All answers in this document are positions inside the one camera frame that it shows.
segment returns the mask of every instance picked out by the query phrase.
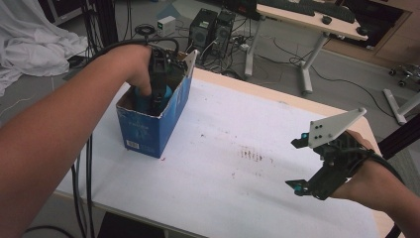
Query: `cardboard box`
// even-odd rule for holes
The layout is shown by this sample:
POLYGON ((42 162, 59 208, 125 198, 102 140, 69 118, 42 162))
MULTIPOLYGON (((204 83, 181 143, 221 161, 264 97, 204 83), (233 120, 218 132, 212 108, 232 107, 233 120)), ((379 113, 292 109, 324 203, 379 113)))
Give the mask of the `cardboard box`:
POLYGON ((172 78, 173 94, 159 116, 151 116, 134 110, 134 87, 131 87, 117 102, 117 114, 128 150, 160 158, 164 147, 188 100, 192 72, 198 51, 188 56, 179 54, 178 59, 186 62, 188 70, 182 78, 172 78))

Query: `white sheet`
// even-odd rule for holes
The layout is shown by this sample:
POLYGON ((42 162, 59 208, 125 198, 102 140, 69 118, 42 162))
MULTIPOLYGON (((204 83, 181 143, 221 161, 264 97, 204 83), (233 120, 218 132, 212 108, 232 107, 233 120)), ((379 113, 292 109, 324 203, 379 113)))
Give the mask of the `white sheet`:
POLYGON ((51 24, 38 1, 0 1, 0 96, 22 73, 58 75, 66 59, 83 52, 87 39, 51 24))

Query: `forearm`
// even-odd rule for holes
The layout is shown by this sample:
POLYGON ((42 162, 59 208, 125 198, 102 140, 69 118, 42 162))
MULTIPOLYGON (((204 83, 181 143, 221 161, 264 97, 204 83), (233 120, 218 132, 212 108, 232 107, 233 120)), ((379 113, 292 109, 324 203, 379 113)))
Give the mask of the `forearm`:
POLYGON ((404 187, 384 212, 398 225, 406 238, 419 237, 420 198, 404 187))
MULTIPOLYGON (((96 59, 0 130, 0 236, 19 236, 62 180, 116 92, 135 74, 118 51, 96 59)), ((145 63, 138 63, 147 73, 145 63)))

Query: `wire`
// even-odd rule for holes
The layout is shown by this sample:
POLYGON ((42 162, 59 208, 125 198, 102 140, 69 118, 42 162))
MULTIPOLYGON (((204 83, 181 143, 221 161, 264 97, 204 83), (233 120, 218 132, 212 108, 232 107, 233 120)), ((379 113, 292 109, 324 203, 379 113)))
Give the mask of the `wire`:
POLYGON ((192 45, 194 45, 194 39, 191 40, 191 45, 189 45, 189 47, 185 50, 188 53, 188 50, 192 47, 192 45))
POLYGON ((31 227, 28 228, 25 233, 29 233, 32 231, 36 231, 36 230, 54 230, 54 231, 58 231, 61 234, 65 235, 68 238, 74 238, 74 236, 72 236, 69 232, 67 232, 66 230, 56 227, 56 226, 51 226, 51 225, 41 225, 41 226, 35 226, 35 227, 31 227))
POLYGON ((204 53, 213 45, 213 44, 215 44, 216 42, 217 42, 217 40, 218 40, 218 38, 216 38, 212 43, 210 43, 207 47, 206 47, 206 49, 204 49, 204 51, 203 51, 203 53, 201 53, 201 57, 200 57, 200 59, 202 60, 203 59, 203 57, 204 57, 204 53))
POLYGON ((77 176, 76 168, 74 165, 71 166, 71 178, 72 178, 72 186, 73 186, 73 202, 74 202, 74 208, 76 211, 76 218, 77 218, 77 224, 79 226, 81 236, 83 238, 86 238, 86 232, 85 228, 83 227, 83 224, 81 222, 81 216, 80 216, 80 209, 79 209, 79 196, 78 196, 78 182, 77 182, 77 176))
POLYGON ((363 90, 364 92, 366 92, 370 97, 371 97, 371 99, 373 100, 373 102, 374 102, 374 104, 376 105, 376 107, 380 110, 380 111, 382 111, 384 114, 386 114, 387 116, 389 116, 389 117, 391 117, 391 118, 394 118, 394 116, 392 116, 391 114, 388 114, 386 111, 384 111, 380 106, 379 106, 379 104, 377 103, 377 101, 376 101, 376 99, 374 98, 374 96, 367 90, 367 89, 365 89, 364 87, 362 87, 362 86, 360 86, 360 85, 358 85, 357 83, 354 83, 354 82, 352 82, 352 81, 348 81, 348 80, 344 80, 344 79, 331 79, 331 78, 326 78, 326 77, 324 77, 324 76, 322 76, 316 69, 315 69, 315 67, 314 66, 311 66, 312 67, 312 69, 314 69, 314 71, 316 72, 316 74, 319 76, 319 77, 321 77, 322 79, 324 79, 324 80, 327 80, 327 81, 342 81, 342 82, 346 82, 346 83, 349 83, 349 84, 352 84, 352 85, 354 85, 354 86, 356 86, 356 87, 358 87, 358 88, 360 88, 361 90, 363 90))
POLYGON ((92 215, 92 144, 93 135, 91 134, 86 143, 86 197, 87 197, 87 213, 89 217, 90 237, 95 237, 95 229, 93 226, 92 215))
POLYGON ((7 110, 9 110, 9 109, 12 109, 13 107, 15 107, 16 105, 18 105, 18 103, 19 102, 21 102, 21 101, 29 101, 29 100, 31 100, 32 98, 34 98, 34 96, 35 96, 35 94, 32 96, 32 97, 30 97, 30 98, 23 98, 23 99, 20 99, 20 100, 18 100, 17 102, 15 102, 13 105, 11 105, 10 107, 7 107, 7 108, 5 108, 3 111, 1 111, 0 112, 0 117, 3 115, 3 113, 5 113, 7 110))
MULTIPOLYGON (((282 51, 284 51, 284 52, 286 52, 286 53, 288 53, 288 54, 291 54, 291 55, 293 55, 294 56, 294 58, 290 58, 289 59, 289 62, 290 63, 292 63, 292 64, 294 64, 294 65, 296 65, 296 66, 298 66, 298 63, 300 62, 300 61, 302 61, 302 60, 304 60, 307 56, 309 56, 311 53, 312 53, 312 51, 311 52, 309 52, 308 54, 306 54, 304 57, 300 57, 299 55, 297 55, 297 54, 294 54, 294 53, 291 53, 291 52, 289 52, 289 51, 287 51, 287 50, 285 50, 285 49, 283 49, 282 47, 280 47, 276 42, 275 42, 275 39, 273 39, 273 43, 275 44, 275 46, 276 47, 278 47, 279 49, 281 49, 282 51)), ((379 106, 379 104, 377 103, 377 101, 376 101, 376 99, 374 98, 374 96, 367 90, 367 89, 365 89, 364 87, 362 87, 362 86, 360 86, 360 85, 358 85, 357 83, 354 83, 354 82, 352 82, 352 81, 348 81, 348 80, 345 80, 345 79, 331 79, 331 78, 326 78, 326 77, 324 77, 324 76, 322 76, 319 72, 318 72, 318 70, 316 70, 316 68, 313 66, 313 65, 311 65, 311 67, 312 67, 312 69, 314 69, 314 71, 316 72, 316 74, 319 76, 319 77, 321 77, 322 79, 324 79, 324 80, 327 80, 327 81, 342 81, 342 82, 346 82, 346 83, 350 83, 350 84, 352 84, 352 85, 355 85, 355 86, 357 86, 358 88, 360 88, 361 90, 363 90, 364 92, 366 92, 369 96, 370 96, 370 98, 373 100, 373 102, 374 102, 374 104, 376 105, 376 107, 380 110, 380 111, 382 111, 385 115, 387 115, 387 116, 389 116, 389 117, 391 117, 391 118, 394 118, 394 116, 392 116, 391 114, 389 114, 389 113, 387 113, 385 110, 383 110, 380 106, 379 106)))

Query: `table surface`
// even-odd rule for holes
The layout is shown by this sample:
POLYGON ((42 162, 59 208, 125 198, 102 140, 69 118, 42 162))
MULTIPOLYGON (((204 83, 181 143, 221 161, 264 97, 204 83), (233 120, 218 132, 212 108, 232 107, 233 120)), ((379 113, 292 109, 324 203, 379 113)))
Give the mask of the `table surface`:
POLYGON ((356 32, 356 28, 359 27, 359 23, 348 23, 337 18, 332 18, 333 21, 329 25, 322 23, 321 19, 323 14, 315 12, 315 16, 307 16, 295 12, 285 11, 282 9, 276 9, 265 5, 258 4, 257 12, 264 16, 272 17, 274 19, 293 23, 302 27, 308 27, 314 30, 322 32, 332 33, 339 36, 344 36, 354 40, 367 40, 367 36, 361 36, 356 32))
MULTIPOLYGON (((298 197, 284 183, 322 166, 290 141, 310 120, 342 110, 195 69, 188 102, 155 159, 124 148, 115 102, 127 88, 93 133, 96 206, 195 236, 377 237, 369 209, 298 197)), ((365 118, 352 129, 376 145, 365 118)), ((70 174, 57 192, 72 194, 70 174)))

